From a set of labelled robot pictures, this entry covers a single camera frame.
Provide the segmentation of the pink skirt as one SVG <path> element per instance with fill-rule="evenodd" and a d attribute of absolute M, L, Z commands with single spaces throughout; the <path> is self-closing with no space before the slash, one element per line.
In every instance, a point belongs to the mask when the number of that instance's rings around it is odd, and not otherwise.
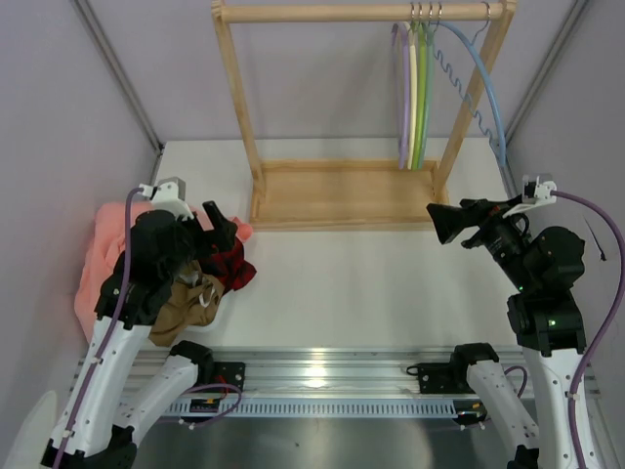
<path fill-rule="evenodd" d="M 74 298 L 74 312 L 87 339 L 93 334 L 97 318 L 95 308 L 103 282 L 125 249 L 125 205 L 121 202 L 104 204 L 96 214 L 95 231 L 90 240 L 79 287 Z M 242 243 L 249 239 L 253 230 L 238 218 L 231 220 L 237 225 L 238 238 Z"/>

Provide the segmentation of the purple clothes hanger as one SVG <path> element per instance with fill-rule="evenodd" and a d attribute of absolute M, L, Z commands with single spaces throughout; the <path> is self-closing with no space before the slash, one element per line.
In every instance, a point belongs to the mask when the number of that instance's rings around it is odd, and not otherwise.
<path fill-rule="evenodd" d="M 403 21 L 392 26 L 392 46 L 396 80 L 398 167 L 404 169 L 409 147 L 411 82 L 408 29 Z"/>

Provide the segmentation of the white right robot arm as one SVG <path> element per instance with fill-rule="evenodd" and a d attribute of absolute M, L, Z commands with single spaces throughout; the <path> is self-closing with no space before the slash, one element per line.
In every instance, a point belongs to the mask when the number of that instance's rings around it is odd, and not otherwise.
<path fill-rule="evenodd" d="M 463 247 L 485 247 L 516 288 L 507 301 L 507 316 L 531 376 L 540 419 L 533 421 L 525 410 L 488 343 L 458 345 L 449 362 L 434 370 L 444 373 L 446 383 L 478 395 L 503 439 L 509 467 L 596 467 L 588 417 L 574 414 L 586 406 L 581 380 L 587 342 L 570 292 L 585 272 L 584 241 L 563 227 L 549 227 L 530 238 L 517 225 L 527 219 L 519 197 L 464 199 L 457 207 L 430 203 L 427 211 L 443 244 L 475 228 Z"/>

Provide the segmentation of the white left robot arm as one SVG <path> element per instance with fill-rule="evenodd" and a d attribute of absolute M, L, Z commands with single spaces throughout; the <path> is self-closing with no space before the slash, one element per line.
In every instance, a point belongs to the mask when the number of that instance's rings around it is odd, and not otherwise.
<path fill-rule="evenodd" d="M 124 249 L 101 288 L 88 354 L 70 398 L 43 451 L 43 468 L 129 468 L 152 425 L 186 393 L 241 390 L 214 383 L 212 351 L 183 341 L 125 409 L 120 398 L 136 355 L 192 261 L 233 248 L 237 226 L 213 201 L 197 215 L 155 208 L 127 217 Z"/>

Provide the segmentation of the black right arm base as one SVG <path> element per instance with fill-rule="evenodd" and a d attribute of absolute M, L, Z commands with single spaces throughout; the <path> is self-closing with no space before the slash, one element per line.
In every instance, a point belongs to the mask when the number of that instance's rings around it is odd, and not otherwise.
<path fill-rule="evenodd" d="M 406 368 L 409 376 L 415 377 L 423 395 L 463 395 L 473 390 L 467 383 L 467 368 L 449 362 L 419 362 Z"/>

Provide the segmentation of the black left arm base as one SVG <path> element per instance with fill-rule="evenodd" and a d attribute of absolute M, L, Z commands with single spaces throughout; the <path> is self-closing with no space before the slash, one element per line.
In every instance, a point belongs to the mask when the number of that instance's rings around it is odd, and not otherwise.
<path fill-rule="evenodd" d="M 198 369 L 195 385 L 229 384 L 242 391 L 245 374 L 245 362 L 212 362 Z"/>

